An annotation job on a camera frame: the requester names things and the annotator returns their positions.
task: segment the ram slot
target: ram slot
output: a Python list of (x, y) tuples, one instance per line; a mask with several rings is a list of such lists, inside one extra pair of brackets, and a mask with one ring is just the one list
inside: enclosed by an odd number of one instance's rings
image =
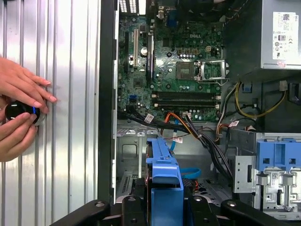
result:
[(216, 101), (217, 96), (215, 93), (196, 93), (196, 92), (153, 92), (152, 98), (164, 100), (212, 100)]
[(134, 29), (134, 67), (138, 67), (138, 43), (139, 43), (139, 29)]
[(124, 72), (128, 73), (128, 54), (129, 54), (129, 32), (125, 32), (125, 47), (124, 47)]
[(216, 102), (208, 101), (169, 101), (155, 100), (154, 107), (198, 107), (198, 108), (217, 108)]

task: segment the finger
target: finger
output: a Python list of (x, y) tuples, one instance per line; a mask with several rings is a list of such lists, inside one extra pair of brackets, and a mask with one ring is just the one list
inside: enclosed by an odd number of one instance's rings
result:
[(34, 142), (37, 131), (38, 127), (31, 125), (23, 140), (9, 150), (5, 161), (11, 161), (26, 151)]
[(26, 81), (20, 79), (19, 77), (15, 77), (13, 80), (8, 82), (42, 104), (42, 106), (40, 107), (41, 110), (48, 110), (42, 96), (32, 85), (28, 84)]
[(42, 103), (36, 101), (26, 93), (24, 93), (22, 90), (16, 88), (15, 86), (6, 83), (4, 86), (6, 86), (3, 89), (3, 94), (6, 96), (9, 96), (12, 99), (16, 99), (18, 101), (21, 101), (29, 106), (41, 108), (43, 105)]
[(3, 109), (7, 105), (5, 99), (0, 97), (0, 109)]
[(29, 113), (18, 115), (15, 119), (0, 126), (0, 141), (12, 134), (19, 126), (23, 125), (30, 118)]
[(19, 78), (32, 85), (44, 99), (49, 100), (52, 103), (57, 101), (57, 99), (54, 96), (52, 96), (52, 94), (48, 93), (46, 90), (44, 90), (41, 86), (39, 86), (36, 82), (31, 80), (27, 76), (20, 76)]
[(35, 74), (33, 74), (31, 71), (29, 71), (26, 68), (23, 68), (23, 73), (24, 73), (24, 75), (26, 75), (26, 77), (28, 77), (29, 79), (31, 79), (32, 81), (34, 81), (37, 84), (40, 84), (43, 86), (49, 86), (51, 84), (51, 82), (49, 82), (46, 79), (43, 79), (39, 76), (36, 76)]
[(21, 126), (19, 126), (8, 137), (1, 140), (0, 141), (0, 150), (10, 150), (13, 146), (20, 143), (24, 139), (29, 127), (32, 125), (33, 121), (36, 118), (37, 118), (37, 116), (35, 114), (32, 114), (30, 116), (30, 119), (28, 119), (25, 123), (23, 123)]

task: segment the black knob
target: black knob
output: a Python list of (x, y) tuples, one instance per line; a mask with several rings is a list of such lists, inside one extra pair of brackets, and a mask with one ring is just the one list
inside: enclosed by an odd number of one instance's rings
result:
[(20, 101), (11, 102), (5, 108), (5, 116), (6, 116), (7, 120), (12, 120), (15, 117), (17, 117), (18, 115), (21, 115), (25, 112), (28, 112), (29, 114), (37, 115), (37, 118), (33, 122), (33, 124), (35, 124), (39, 120), (39, 117), (41, 116), (39, 108), (31, 107), (27, 104), (24, 104), (24, 103), (20, 102)]

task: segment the blue plastic bracket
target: blue plastic bracket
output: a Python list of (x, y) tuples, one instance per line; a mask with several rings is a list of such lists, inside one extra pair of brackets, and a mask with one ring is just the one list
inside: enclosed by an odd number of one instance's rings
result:
[(292, 167), (301, 167), (301, 143), (293, 138), (282, 141), (257, 141), (256, 169), (264, 171), (266, 167), (278, 167), (289, 171)]
[(165, 140), (161, 137), (148, 139), (152, 146), (152, 158), (147, 158), (146, 163), (152, 167), (151, 189), (151, 225), (152, 226), (183, 226), (184, 188), (179, 164), (170, 154)]

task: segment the chip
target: chip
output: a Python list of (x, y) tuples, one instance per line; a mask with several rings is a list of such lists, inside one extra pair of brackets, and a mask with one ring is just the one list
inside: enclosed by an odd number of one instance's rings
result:
[(178, 80), (194, 80), (194, 63), (177, 62), (175, 74)]
[(143, 86), (143, 80), (142, 79), (134, 79), (134, 87), (135, 88), (141, 88)]

